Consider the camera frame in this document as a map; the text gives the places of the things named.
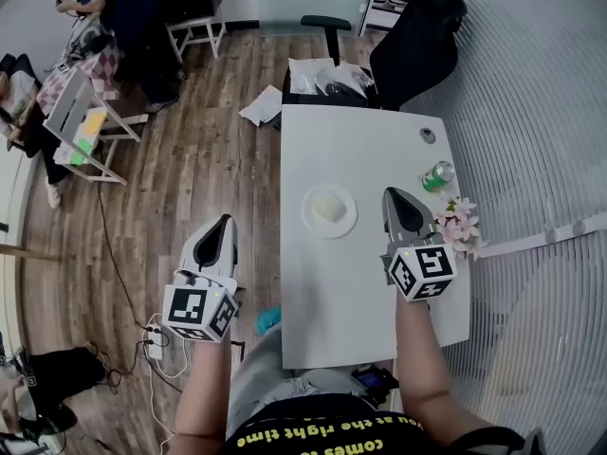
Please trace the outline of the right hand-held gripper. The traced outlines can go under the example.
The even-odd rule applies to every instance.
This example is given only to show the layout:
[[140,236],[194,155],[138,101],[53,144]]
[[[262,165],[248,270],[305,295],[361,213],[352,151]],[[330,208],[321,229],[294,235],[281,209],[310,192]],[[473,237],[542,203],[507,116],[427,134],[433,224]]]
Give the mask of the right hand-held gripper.
[[383,193],[382,212],[390,243],[381,256],[387,284],[407,302],[441,296],[457,277],[457,266],[452,246],[442,244],[430,209],[412,194],[389,187]]

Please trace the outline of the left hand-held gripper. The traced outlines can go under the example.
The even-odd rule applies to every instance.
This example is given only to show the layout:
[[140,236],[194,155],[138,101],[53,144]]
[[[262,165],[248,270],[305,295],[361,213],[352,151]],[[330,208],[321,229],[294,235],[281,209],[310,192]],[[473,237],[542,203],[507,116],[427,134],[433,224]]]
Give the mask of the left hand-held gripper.
[[237,226],[229,214],[196,230],[182,248],[182,269],[165,286],[161,324],[183,340],[222,342],[239,309],[231,278],[237,263]]

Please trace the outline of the person's left forearm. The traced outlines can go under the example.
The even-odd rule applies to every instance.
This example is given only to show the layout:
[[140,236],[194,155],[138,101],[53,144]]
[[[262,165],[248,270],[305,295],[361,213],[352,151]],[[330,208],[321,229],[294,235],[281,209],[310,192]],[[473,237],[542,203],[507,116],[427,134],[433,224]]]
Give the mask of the person's left forearm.
[[220,455],[226,441],[231,375],[230,338],[196,342],[175,413],[167,455]]

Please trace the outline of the white square table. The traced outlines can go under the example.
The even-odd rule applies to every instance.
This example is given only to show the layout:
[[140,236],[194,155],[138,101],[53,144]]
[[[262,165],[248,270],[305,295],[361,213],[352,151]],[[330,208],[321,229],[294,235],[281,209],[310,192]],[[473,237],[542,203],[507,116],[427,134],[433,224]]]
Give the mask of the white square table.
[[[421,128],[434,131],[427,144]],[[393,359],[397,289],[381,256],[388,251],[382,197],[402,189],[442,210],[421,176],[452,158],[440,118],[369,108],[287,105],[281,130],[281,295],[283,364],[288,369],[350,366]],[[359,217],[344,237],[326,240],[303,223],[315,185],[341,186]]]

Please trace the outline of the pink flower bouquet in pot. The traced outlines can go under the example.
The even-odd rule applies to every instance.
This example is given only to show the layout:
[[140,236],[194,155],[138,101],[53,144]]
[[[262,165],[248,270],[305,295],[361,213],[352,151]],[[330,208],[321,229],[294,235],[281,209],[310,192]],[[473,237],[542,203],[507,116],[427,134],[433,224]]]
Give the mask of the pink flower bouquet in pot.
[[432,217],[437,231],[446,244],[451,245],[457,257],[474,261],[487,245],[483,239],[477,205],[468,197],[453,196],[447,199],[442,210]]

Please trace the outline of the green drink can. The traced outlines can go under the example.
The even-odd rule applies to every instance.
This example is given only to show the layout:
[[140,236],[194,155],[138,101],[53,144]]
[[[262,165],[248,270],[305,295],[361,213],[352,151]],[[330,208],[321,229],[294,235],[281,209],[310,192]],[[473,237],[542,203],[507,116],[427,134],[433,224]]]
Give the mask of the green drink can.
[[426,191],[439,191],[448,186],[455,177],[455,169],[449,161],[441,160],[421,176]]

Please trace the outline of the white round plate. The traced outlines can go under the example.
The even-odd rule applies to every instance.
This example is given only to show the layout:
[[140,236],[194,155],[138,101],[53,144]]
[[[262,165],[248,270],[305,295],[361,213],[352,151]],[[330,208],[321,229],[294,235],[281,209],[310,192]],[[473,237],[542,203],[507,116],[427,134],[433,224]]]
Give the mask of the white round plate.
[[[332,193],[337,195],[347,207],[347,211],[338,223],[317,220],[312,211],[312,200],[316,194]],[[303,224],[316,236],[335,240],[346,236],[356,225],[359,217],[358,206],[349,191],[339,185],[321,183],[313,186],[304,196],[301,208]]]

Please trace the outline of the teal cloth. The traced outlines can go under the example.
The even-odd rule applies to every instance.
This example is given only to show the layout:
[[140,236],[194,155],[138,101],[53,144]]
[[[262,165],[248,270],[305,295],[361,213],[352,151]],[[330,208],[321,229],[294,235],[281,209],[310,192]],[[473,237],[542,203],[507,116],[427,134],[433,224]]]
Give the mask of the teal cloth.
[[255,320],[256,335],[263,337],[272,327],[281,323],[282,309],[280,305],[261,311]]

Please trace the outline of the white power strip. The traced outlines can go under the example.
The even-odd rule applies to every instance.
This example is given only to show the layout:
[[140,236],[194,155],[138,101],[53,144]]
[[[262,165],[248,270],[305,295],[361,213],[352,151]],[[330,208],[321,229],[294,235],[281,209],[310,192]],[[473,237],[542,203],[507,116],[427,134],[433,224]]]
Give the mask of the white power strip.
[[156,323],[149,323],[145,329],[145,347],[148,357],[161,361],[165,345],[165,336],[161,327]]

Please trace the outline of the clear plastic bag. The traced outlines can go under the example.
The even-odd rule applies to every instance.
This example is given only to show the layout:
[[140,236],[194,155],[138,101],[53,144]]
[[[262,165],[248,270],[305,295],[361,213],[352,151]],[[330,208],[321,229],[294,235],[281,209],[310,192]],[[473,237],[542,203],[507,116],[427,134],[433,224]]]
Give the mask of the clear plastic bag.
[[364,69],[354,64],[322,68],[315,75],[315,84],[329,97],[366,98],[366,90],[375,84]]

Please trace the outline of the white paper on floor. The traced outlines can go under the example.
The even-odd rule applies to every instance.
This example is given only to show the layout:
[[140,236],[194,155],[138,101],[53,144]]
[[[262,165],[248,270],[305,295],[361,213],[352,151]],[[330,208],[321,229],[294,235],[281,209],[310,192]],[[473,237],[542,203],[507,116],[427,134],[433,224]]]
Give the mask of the white paper on floor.
[[282,91],[269,85],[251,104],[239,111],[239,116],[255,126],[269,123],[281,113],[282,101]]

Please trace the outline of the white plastic bag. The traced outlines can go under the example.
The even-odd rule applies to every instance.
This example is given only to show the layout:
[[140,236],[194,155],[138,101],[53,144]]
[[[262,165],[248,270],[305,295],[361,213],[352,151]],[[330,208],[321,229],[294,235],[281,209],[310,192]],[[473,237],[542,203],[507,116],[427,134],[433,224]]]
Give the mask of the white plastic bag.
[[318,95],[316,75],[323,69],[332,67],[331,58],[289,59],[289,92],[298,95]]

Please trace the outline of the black mesh office chair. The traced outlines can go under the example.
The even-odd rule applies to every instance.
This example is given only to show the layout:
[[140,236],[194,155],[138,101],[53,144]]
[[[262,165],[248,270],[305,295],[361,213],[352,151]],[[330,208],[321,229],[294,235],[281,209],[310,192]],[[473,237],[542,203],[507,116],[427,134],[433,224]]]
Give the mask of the black mesh office chair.
[[363,76],[374,83],[363,92],[343,84],[331,92],[290,91],[294,73],[285,73],[283,105],[332,105],[397,111],[412,98],[445,80],[458,61],[454,34],[468,13],[464,0],[410,0],[395,25],[373,49]]

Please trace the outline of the person's black printed shirt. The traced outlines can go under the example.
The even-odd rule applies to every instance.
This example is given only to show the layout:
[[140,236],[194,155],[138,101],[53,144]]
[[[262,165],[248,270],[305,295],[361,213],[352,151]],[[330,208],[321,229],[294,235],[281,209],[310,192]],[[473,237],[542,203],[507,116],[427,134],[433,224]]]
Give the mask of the person's black printed shirt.
[[352,394],[275,401],[241,425],[221,455],[545,455],[542,437],[481,428],[439,445],[414,418]]

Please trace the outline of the checkered cloth table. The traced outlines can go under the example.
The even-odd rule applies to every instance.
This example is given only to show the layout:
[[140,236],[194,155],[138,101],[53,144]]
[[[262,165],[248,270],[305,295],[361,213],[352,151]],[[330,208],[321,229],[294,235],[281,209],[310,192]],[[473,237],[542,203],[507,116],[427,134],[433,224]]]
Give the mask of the checkered cloth table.
[[79,17],[60,59],[47,71],[37,96],[47,116],[61,96],[71,75],[80,69],[104,100],[115,100],[119,92],[113,76],[120,64],[120,50],[114,35],[107,31],[98,13]]

